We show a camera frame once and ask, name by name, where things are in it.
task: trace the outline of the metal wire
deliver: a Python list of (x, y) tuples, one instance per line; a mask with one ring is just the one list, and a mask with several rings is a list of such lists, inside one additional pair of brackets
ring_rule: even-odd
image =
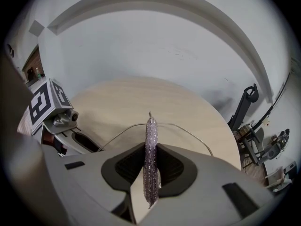
[[(213, 156), (212, 151), (210, 150), (210, 148), (206, 145), (205, 142), (203, 142), (200, 138), (198, 138), (197, 136), (193, 135), (191, 132), (185, 130), (184, 128), (176, 125), (176, 124), (172, 124), (172, 123), (157, 123), (158, 125), (170, 125), (170, 126), (176, 126), (177, 128), (180, 128), (181, 130), (187, 132), (188, 134), (190, 134), (191, 136), (193, 136), (196, 140), (200, 141), (209, 151), (210, 155)], [(111, 141), (113, 141), (114, 139), (116, 139), (117, 137), (119, 137), (122, 133), (126, 132), (128, 129), (131, 129), (134, 126), (142, 126), (142, 125), (146, 125), (146, 123), (139, 123), (139, 124), (135, 124), (135, 125), (131, 125), (128, 128), (124, 129), (122, 132), (120, 132), (119, 134), (117, 134), (116, 136), (114, 136), (110, 141), (108, 141), (106, 144), (104, 144), (104, 146), (100, 147), (97, 151), (101, 151), (105, 146), (107, 146)]]

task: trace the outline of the fish lure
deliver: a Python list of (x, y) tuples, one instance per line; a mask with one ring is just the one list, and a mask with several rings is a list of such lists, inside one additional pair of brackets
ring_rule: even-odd
[(143, 167), (143, 190), (144, 197), (150, 207), (158, 199), (158, 169), (157, 169), (157, 142), (158, 126), (156, 120), (149, 113), (150, 118), (146, 123), (145, 135), (145, 162)]

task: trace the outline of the white wall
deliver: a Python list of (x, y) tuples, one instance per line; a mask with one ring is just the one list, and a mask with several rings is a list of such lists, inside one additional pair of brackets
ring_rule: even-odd
[[(275, 98), (290, 68), (283, 26), (267, 0), (203, 0), (211, 6), (202, 9), (212, 12), (212, 16), (224, 15), (220, 16), (224, 19), (222, 26), (220, 21), (208, 21), (206, 14), (180, 11), (162, 3), (153, 2), (153, 7), (159, 7), (155, 11), (145, 9), (150, 2), (140, 2), (135, 11), (109, 12), (116, 4), (90, 4), (87, 8), (80, 7), (81, 1), (35, 0), (19, 28), (15, 50), (21, 64), (38, 43), (45, 74), (60, 81), (70, 98), (102, 80), (154, 76), (197, 92), (228, 120), (244, 88), (254, 82), (268, 84)], [(85, 5), (92, 1), (85, 0)], [(183, 16), (162, 13), (160, 9), (176, 10)], [(70, 10), (77, 14), (66, 15)], [(33, 21), (45, 27), (38, 37), (28, 32)], [(68, 22), (71, 24), (65, 30), (56, 33)], [(233, 34), (227, 35), (238, 30), (235, 36), (248, 39), (240, 42), (245, 42), (250, 54), (256, 54), (254, 61), (249, 54), (242, 55)], [(250, 64), (258, 67), (252, 70)], [(261, 89), (261, 100), (267, 99), (267, 91)]]
[(290, 129), (287, 148), (276, 159), (265, 163), (267, 173), (272, 173), (279, 166), (287, 167), (296, 161), (298, 169), (301, 166), (301, 78), (292, 74), (285, 91), (269, 116), (269, 125), (264, 126), (265, 138)]

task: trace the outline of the bottle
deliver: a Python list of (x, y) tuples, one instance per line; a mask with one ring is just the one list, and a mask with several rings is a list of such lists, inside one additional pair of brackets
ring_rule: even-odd
[(38, 79), (41, 80), (42, 79), (42, 75), (40, 74), (38, 68), (36, 68), (36, 74), (37, 74)]

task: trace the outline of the wooden tabletop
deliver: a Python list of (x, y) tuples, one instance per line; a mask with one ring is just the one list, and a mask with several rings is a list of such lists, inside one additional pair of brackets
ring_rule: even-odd
[[(238, 147), (226, 121), (207, 101), (182, 86), (133, 77), (96, 84), (77, 94), (71, 103), (79, 112), (79, 128), (88, 131), (101, 145), (133, 124), (146, 123), (151, 111), (157, 122), (173, 123), (188, 130), (203, 140), (215, 157), (240, 170)], [(144, 140), (145, 125), (137, 126), (105, 149), (130, 148)], [(177, 127), (159, 125), (158, 142), (210, 155), (201, 142)], [(149, 211), (143, 195), (143, 170), (131, 186), (131, 198), (139, 223)]]

